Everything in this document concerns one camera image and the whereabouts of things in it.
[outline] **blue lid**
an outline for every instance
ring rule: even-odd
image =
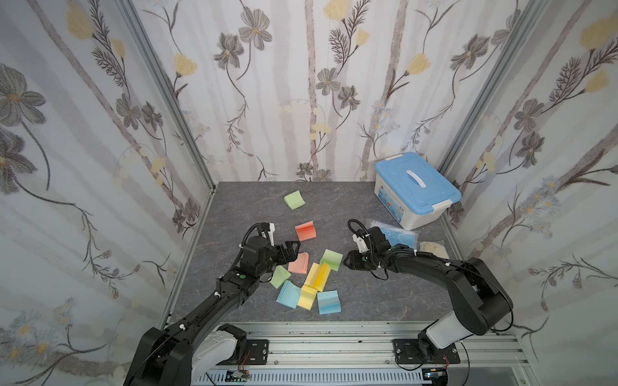
[[[461,192],[417,153],[379,161],[376,171],[416,214],[432,213],[433,205],[462,198]]]

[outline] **wall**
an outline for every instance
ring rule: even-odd
[[[616,384],[617,12],[551,1],[447,173],[545,386]]]
[[[208,193],[113,2],[3,1],[0,36],[2,382],[122,384]]]
[[[527,2],[133,3],[216,180],[351,181],[439,165]]]

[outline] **yellow sticky note pad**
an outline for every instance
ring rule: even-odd
[[[309,270],[309,274],[307,275],[307,278],[305,279],[305,285],[309,285],[309,286],[313,285],[313,282],[318,277],[319,272],[320,272],[320,265],[314,262],[311,265],[311,269]]]
[[[298,306],[305,309],[311,309],[317,293],[318,291],[315,288],[304,285],[300,289],[300,299],[298,300]]]
[[[324,291],[324,286],[326,285],[326,280],[328,279],[328,275],[331,273],[331,266],[327,263],[320,264],[320,271],[318,272],[318,276],[313,282],[312,287],[317,289],[319,292]]]

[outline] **gray marble table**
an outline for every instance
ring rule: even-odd
[[[397,225],[395,219],[373,194],[373,182],[221,182],[195,254],[178,297],[174,316],[177,320],[201,303],[214,290],[215,280],[225,273],[239,250],[249,226],[273,222],[276,243],[298,240],[294,227],[313,220],[317,237],[303,241],[300,250],[309,252],[309,266],[319,262],[324,249],[346,255],[356,248],[347,221],[355,218],[368,226],[370,219]],[[306,205],[292,211],[283,197],[300,190]],[[419,232],[420,241],[442,241],[453,256],[444,230],[438,221]],[[301,287],[305,275],[292,274],[291,281]],[[320,315],[317,300],[308,311],[291,309],[277,303],[278,291],[263,283],[227,322],[287,321],[431,321],[451,308],[447,291],[411,275],[390,274],[387,281],[369,272],[351,271],[341,266],[332,271],[325,290],[337,290],[341,313]]]

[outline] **pink sticky note pad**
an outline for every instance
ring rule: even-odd
[[[309,240],[310,238],[315,238],[317,236],[315,227],[313,226],[313,221],[297,225],[295,228],[299,241]]]
[[[296,261],[292,261],[287,266],[288,272],[295,274],[306,274],[309,265],[309,254],[307,252],[299,253]]]

